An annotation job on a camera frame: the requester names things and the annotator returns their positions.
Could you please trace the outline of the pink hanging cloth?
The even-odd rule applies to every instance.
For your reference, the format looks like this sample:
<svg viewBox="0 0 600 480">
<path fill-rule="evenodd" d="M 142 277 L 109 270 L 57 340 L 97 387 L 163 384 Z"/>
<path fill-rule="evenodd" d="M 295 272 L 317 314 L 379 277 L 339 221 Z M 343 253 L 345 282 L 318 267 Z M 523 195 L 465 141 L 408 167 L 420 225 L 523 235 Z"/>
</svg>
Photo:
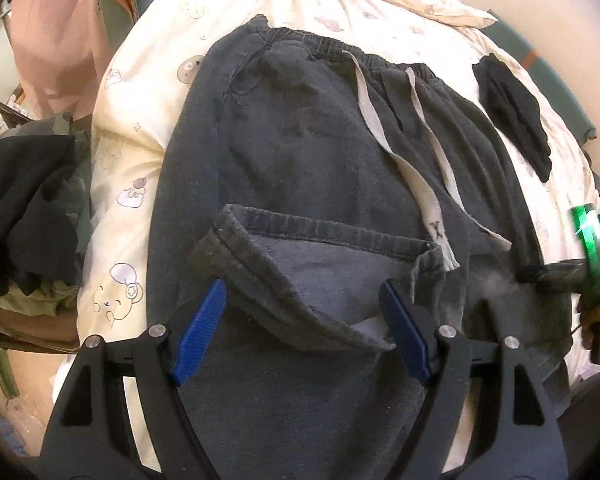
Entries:
<svg viewBox="0 0 600 480">
<path fill-rule="evenodd" d="M 112 57 L 97 0 L 12 0 L 10 38 L 35 116 L 92 114 Z"/>
</svg>

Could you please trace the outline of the dark grey pants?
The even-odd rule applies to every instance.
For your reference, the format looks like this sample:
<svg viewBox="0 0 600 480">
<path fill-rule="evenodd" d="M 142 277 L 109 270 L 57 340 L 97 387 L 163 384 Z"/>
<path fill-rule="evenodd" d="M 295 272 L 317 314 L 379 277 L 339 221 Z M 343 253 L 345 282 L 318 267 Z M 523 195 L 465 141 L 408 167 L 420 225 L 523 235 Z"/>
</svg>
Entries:
<svg viewBox="0 0 600 480">
<path fill-rule="evenodd" d="M 568 408 L 571 302 L 542 259 L 508 151 L 427 66 L 256 16 L 201 62 L 152 212 L 147 316 L 210 276 L 228 305 L 181 391 L 224 479 L 382 479 L 425 397 L 379 311 L 394 278 L 471 338 L 517 337 Z"/>
</svg>

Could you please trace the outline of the black cloth on bed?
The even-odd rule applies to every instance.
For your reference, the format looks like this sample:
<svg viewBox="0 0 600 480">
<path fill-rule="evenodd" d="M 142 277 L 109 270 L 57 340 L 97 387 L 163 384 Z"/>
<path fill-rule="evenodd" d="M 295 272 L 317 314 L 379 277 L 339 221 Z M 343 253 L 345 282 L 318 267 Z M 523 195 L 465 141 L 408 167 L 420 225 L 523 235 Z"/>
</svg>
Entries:
<svg viewBox="0 0 600 480">
<path fill-rule="evenodd" d="M 494 54 L 480 58 L 472 71 L 478 82 L 479 102 L 491 122 L 546 183 L 552 161 L 538 100 Z"/>
</svg>

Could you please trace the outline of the cream bear print bedsheet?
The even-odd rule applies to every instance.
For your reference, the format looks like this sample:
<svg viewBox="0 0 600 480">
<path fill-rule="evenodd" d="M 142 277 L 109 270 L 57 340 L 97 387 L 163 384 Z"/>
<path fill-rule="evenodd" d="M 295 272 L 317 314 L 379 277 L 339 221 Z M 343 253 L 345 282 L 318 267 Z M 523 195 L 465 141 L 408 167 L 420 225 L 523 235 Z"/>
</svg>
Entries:
<svg viewBox="0 0 600 480">
<path fill-rule="evenodd" d="M 146 301 L 152 212 L 166 150 L 204 57 L 219 40 L 259 15 L 273 28 L 334 38 L 394 64 L 427 66 L 474 103 L 500 135 L 538 237 L 540 262 L 580 255 L 568 211 L 600 199 L 592 172 L 529 71 L 488 36 L 492 25 L 452 27 L 381 0 L 155 0 L 114 55 L 96 99 L 94 233 L 79 299 L 81 337 L 131 338 L 168 319 L 150 322 Z M 546 183 L 479 102 L 472 66 L 489 54 L 538 100 L 552 161 Z M 571 338 L 564 359 L 569 404 L 582 356 Z"/>
</svg>

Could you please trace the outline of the dark clothes pile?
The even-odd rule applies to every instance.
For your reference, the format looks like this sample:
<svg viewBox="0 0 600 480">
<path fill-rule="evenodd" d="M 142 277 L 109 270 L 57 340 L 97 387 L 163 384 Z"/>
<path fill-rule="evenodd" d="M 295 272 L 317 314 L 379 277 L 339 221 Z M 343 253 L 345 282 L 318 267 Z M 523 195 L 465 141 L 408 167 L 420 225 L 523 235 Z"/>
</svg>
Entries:
<svg viewBox="0 0 600 480">
<path fill-rule="evenodd" d="M 0 297 L 80 284 L 91 236 L 91 122 L 68 112 L 0 137 Z"/>
</svg>

